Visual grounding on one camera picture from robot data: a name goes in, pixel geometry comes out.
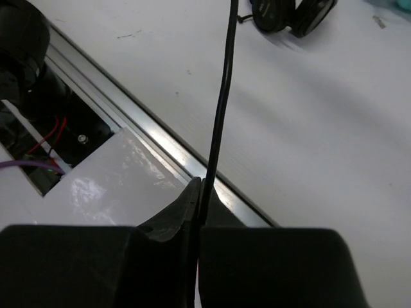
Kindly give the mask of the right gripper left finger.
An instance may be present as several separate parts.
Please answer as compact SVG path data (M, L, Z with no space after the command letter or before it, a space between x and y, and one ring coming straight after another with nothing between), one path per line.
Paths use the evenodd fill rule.
M201 180L136 227L12 225L2 307L193 307Z

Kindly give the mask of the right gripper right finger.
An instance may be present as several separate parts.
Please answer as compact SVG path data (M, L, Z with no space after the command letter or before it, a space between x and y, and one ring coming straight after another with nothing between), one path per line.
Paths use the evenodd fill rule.
M367 307L343 237L328 228L252 228L217 216L200 192L198 290L203 307Z

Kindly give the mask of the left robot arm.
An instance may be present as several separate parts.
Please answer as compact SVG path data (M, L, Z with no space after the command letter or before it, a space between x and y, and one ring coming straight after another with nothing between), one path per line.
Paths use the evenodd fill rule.
M55 149L67 124L72 90L45 62L51 25L28 1L1 1L1 99L29 121L56 119Z

